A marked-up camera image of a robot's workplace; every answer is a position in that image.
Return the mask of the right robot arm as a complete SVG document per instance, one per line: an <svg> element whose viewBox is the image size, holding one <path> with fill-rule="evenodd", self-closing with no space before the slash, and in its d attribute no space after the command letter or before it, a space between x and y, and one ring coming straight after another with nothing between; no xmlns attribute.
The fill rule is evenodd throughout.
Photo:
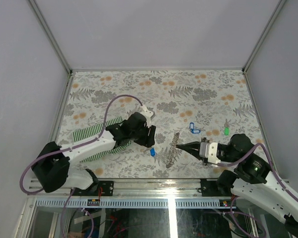
<svg viewBox="0 0 298 238"><path fill-rule="evenodd" d="M282 181L262 143L253 144L245 134L234 134L228 144L204 137L201 141L177 144L176 148L205 164L233 167L233 171L226 169L218 177L218 193L248 200L270 213L298 238L298 192Z"/></svg>

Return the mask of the metal ring disc with keyrings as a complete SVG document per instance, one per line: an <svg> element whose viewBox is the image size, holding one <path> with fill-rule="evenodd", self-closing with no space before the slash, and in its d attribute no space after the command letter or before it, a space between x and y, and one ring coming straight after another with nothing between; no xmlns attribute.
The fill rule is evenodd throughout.
<svg viewBox="0 0 298 238"><path fill-rule="evenodd" d="M171 145L170 145L170 149L166 158L166 168L169 169L174 165L174 162L176 160L176 156L177 156L177 151L176 151L176 145L178 143L178 139L179 139L179 132L176 132L173 136Z"/></svg>

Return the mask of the blue key tag single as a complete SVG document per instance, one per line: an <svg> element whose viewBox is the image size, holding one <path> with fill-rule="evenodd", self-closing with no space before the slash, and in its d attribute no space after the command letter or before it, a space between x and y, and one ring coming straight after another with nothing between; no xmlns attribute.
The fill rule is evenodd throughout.
<svg viewBox="0 0 298 238"><path fill-rule="evenodd" d="M151 149L150 149L150 155L151 155L152 157L154 157L154 156L156 155L156 153L155 153L155 149L154 149L154 148L151 148Z"/></svg>

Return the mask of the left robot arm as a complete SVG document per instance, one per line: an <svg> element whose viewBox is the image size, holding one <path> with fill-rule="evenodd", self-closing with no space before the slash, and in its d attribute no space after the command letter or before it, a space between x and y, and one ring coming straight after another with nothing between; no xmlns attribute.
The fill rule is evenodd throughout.
<svg viewBox="0 0 298 238"><path fill-rule="evenodd" d="M151 124L153 112L148 109L135 112L127 120L107 126L98 138L89 137L63 149L50 142L41 151L32 171L42 185L43 191L52 193L63 186L81 190L87 195L99 191L99 180L90 169L77 170L83 160L101 153L121 150L134 142L146 148L154 146L156 127Z"/></svg>

